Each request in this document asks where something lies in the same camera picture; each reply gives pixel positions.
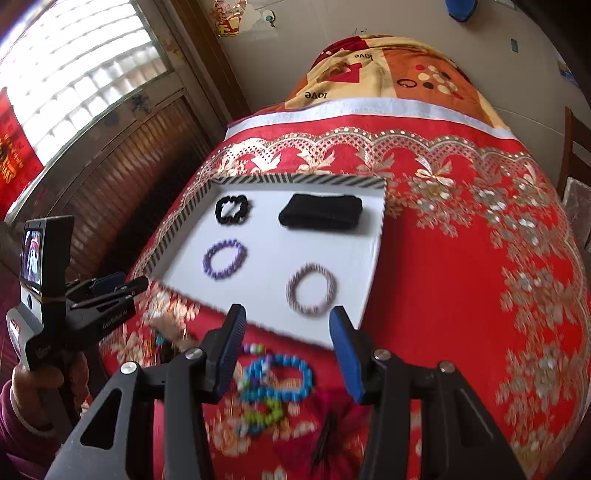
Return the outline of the purple sleeve forearm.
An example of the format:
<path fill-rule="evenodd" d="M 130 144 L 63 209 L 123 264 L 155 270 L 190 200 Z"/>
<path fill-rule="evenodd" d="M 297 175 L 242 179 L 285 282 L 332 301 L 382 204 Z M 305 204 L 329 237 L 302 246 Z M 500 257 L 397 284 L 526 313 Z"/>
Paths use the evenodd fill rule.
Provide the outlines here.
<path fill-rule="evenodd" d="M 1 391 L 0 479 L 44 479 L 61 444 L 53 431 L 29 425 L 16 408 L 12 382 Z"/>

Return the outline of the left hand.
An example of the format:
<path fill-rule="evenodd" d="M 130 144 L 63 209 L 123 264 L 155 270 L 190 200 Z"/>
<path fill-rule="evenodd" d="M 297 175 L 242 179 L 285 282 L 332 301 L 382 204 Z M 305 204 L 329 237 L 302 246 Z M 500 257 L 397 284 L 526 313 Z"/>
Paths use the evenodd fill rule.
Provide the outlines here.
<path fill-rule="evenodd" d="M 75 408 L 81 412 L 81 406 L 89 395 L 89 369 L 83 353 L 78 352 L 74 356 L 67 379 Z M 64 376 L 56 367 L 45 366 L 30 371 L 21 362 L 17 364 L 12 372 L 12 398 L 16 409 L 27 424 L 39 431 L 49 431 L 53 428 L 42 395 L 58 390 L 63 383 Z"/>

